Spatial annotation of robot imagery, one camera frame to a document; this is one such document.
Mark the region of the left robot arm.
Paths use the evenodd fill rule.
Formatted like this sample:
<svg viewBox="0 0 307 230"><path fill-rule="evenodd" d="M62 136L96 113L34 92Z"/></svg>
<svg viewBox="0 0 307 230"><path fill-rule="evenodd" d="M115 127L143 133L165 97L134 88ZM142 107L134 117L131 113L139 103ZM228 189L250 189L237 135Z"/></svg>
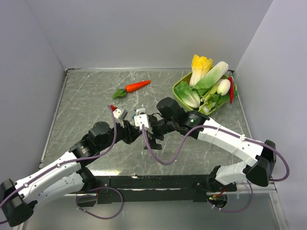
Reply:
<svg viewBox="0 0 307 230"><path fill-rule="evenodd" d="M11 227L28 220L34 209L60 196L83 191L91 192L95 181L87 165L107 154L115 143L132 143L141 134L128 121L97 122L88 133L57 160L23 179L8 179L0 185L0 208L5 223Z"/></svg>

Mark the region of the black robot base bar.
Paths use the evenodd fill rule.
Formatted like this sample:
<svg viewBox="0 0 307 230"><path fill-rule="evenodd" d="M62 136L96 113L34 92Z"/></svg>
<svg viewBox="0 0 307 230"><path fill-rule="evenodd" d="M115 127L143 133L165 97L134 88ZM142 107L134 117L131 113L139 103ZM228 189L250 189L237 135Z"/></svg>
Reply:
<svg viewBox="0 0 307 230"><path fill-rule="evenodd" d="M121 201L111 190L117 189L124 202L181 201L206 202L208 193L235 192L235 183L222 185L207 174L195 175L139 175L139 176L96 176L75 194L90 194L91 189L105 187L98 191L98 204Z"/></svg>

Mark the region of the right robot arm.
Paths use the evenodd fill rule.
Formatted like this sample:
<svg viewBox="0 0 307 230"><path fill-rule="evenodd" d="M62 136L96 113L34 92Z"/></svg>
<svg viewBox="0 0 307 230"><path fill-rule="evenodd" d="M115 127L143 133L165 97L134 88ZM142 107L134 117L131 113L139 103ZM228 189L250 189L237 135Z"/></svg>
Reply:
<svg viewBox="0 0 307 230"><path fill-rule="evenodd" d="M170 97L162 99L156 107L162 119L157 121L148 115L147 121L140 124L147 149L152 150L149 141L177 131L185 138L206 141L241 159L239 163L214 168L209 179L213 190L220 191L226 185L239 181L249 181L261 187L268 186L276 164L274 142L247 138L196 110L186 112Z"/></svg>

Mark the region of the white remote control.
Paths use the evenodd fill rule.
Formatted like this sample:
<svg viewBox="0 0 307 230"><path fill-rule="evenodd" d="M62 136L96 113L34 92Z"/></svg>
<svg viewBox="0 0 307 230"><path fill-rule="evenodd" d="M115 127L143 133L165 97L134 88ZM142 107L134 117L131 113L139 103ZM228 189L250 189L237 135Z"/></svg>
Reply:
<svg viewBox="0 0 307 230"><path fill-rule="evenodd" d="M135 110L135 116L134 117L141 117L143 114L146 114L145 108L139 108Z"/></svg>

